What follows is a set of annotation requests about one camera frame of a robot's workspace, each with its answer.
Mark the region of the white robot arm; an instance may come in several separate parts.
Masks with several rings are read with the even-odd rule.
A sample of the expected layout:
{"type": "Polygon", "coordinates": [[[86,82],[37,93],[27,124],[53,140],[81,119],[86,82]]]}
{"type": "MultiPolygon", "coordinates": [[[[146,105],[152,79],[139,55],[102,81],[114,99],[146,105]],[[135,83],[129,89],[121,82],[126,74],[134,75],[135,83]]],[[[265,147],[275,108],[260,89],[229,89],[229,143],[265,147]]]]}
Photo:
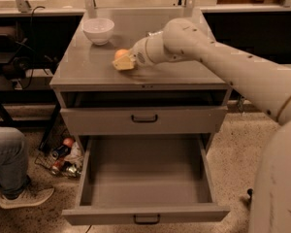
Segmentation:
{"type": "Polygon", "coordinates": [[[196,60],[280,125],[262,152],[249,233],[291,233],[291,68],[220,44],[186,18],[118,53],[117,70],[196,60]]]}

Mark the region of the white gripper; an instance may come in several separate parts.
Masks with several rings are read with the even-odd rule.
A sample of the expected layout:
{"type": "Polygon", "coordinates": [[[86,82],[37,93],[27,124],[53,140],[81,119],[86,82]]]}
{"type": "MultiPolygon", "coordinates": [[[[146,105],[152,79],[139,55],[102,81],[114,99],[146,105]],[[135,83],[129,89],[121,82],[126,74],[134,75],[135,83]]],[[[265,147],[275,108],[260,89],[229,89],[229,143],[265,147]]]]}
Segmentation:
{"type": "Polygon", "coordinates": [[[153,66],[154,61],[150,58],[152,42],[149,37],[141,39],[130,49],[129,54],[118,54],[114,58],[113,67],[118,71],[125,71],[135,67],[153,66]]]}

